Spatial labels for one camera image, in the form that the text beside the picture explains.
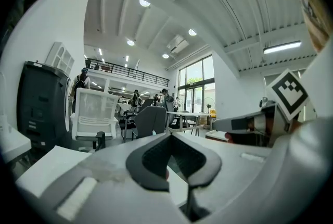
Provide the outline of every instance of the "fluorescent light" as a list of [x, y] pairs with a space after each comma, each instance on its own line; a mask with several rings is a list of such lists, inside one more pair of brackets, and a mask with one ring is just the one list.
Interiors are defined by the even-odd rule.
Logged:
[[133, 45], [135, 45], [135, 42], [133, 42], [132, 40], [128, 40], [128, 41], [127, 41], [127, 44], [128, 44], [129, 46], [133, 46]]
[[196, 33], [193, 29], [190, 29], [190, 30], [188, 31], [188, 34], [191, 35], [191, 36], [195, 36], [195, 35], [197, 35], [197, 33]]
[[281, 44], [281, 45], [268, 47], [268, 48], [264, 49], [264, 54], [270, 54], [270, 53], [274, 53], [274, 52], [277, 52], [277, 51], [282, 51], [282, 50], [286, 50], [286, 49], [290, 49], [290, 48], [300, 47], [301, 44], [302, 44], [301, 41], [297, 41], [297, 42], [285, 43], [285, 44]]
[[139, 3], [143, 6], [143, 7], [147, 7], [150, 6], [150, 3], [145, 1], [145, 0], [139, 0]]

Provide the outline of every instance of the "railing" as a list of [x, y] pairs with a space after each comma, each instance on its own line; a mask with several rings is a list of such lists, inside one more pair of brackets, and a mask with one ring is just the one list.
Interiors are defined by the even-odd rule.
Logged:
[[136, 80], [142, 80], [145, 82], [149, 82], [149, 83], [155, 83], [161, 86], [169, 86], [169, 80], [159, 77], [159, 76], [155, 76], [149, 73], [145, 73], [139, 70], [135, 70], [132, 68], [125, 68], [123, 66], [120, 65], [116, 65], [116, 64], [112, 64], [112, 63], [108, 63], [108, 62], [102, 62], [99, 60], [95, 60], [95, 59], [86, 59], [85, 61], [86, 63], [86, 67], [89, 69], [94, 69], [94, 70], [98, 70], [98, 71], [104, 71], [104, 72], [108, 72], [111, 74], [117, 74], [117, 75], [122, 75], [131, 79], [136, 79]]

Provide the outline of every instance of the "green foliage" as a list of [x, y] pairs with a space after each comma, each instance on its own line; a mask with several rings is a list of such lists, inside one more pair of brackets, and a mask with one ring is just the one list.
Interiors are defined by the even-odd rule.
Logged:
[[198, 81], [202, 81], [202, 78], [190, 78], [190, 79], [187, 79], [187, 83], [186, 84], [191, 84], [191, 83], [195, 83], [195, 82], [198, 82]]

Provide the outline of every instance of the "ceiling air conditioning unit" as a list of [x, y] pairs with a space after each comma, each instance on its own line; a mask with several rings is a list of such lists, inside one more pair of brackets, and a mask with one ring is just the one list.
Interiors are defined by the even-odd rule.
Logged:
[[171, 53], [179, 53], [184, 48], [186, 48], [189, 45], [187, 40], [185, 40], [184, 37], [177, 35], [167, 46], [167, 48], [170, 50]]

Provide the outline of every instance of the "black backpack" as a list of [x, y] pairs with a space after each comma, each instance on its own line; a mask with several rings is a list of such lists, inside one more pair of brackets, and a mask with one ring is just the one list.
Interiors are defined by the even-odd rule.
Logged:
[[76, 98], [76, 90], [77, 90], [78, 88], [83, 88], [83, 89], [86, 88], [85, 83], [84, 83], [84, 80], [80, 80], [79, 76], [77, 76], [77, 79], [78, 79], [78, 81], [77, 81], [77, 83], [76, 83], [75, 86], [74, 86], [74, 97], [75, 97], [75, 98]]

